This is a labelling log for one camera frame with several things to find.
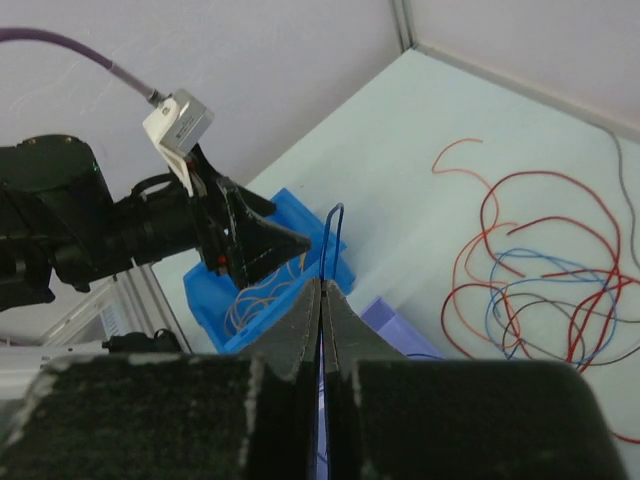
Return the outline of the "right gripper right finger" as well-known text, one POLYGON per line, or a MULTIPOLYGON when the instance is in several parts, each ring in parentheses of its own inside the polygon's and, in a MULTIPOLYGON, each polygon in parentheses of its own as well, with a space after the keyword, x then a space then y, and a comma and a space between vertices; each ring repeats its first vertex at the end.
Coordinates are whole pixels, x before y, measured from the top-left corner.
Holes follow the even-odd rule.
POLYGON ((321 294, 333 479, 624 479, 588 384, 551 361, 410 359, 321 294))

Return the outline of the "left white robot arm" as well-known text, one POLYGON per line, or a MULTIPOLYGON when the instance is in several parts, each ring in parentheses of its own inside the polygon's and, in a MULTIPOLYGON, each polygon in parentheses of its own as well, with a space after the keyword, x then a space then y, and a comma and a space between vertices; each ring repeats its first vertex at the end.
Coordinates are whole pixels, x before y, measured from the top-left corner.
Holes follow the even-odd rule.
POLYGON ((86 293, 94 281, 194 249, 205 267, 252 286, 310 249, 272 221, 273 202, 219 173, 200 148, 173 173, 140 181, 114 200, 91 147, 69 135, 1 151, 1 306, 54 300, 52 278, 86 293))

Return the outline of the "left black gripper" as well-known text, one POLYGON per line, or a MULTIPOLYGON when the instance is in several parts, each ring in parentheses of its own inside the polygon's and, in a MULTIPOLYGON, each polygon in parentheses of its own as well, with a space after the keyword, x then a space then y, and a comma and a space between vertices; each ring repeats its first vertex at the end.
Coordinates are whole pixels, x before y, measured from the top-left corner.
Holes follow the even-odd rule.
POLYGON ((228 273, 244 289, 311 248, 309 237, 271 219, 274 202, 220 174, 199 145, 186 166, 192 195, 167 172, 138 182, 115 204, 112 246, 119 259, 144 265, 194 248, 209 270, 228 273))

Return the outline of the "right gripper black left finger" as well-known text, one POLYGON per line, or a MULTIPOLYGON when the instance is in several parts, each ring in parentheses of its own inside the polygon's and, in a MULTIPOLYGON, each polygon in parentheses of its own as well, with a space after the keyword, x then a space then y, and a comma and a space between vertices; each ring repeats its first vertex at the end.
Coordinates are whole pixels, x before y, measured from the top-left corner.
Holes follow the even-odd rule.
POLYGON ((320 283, 233 355, 62 357, 1 422, 5 479, 311 479, 320 283))

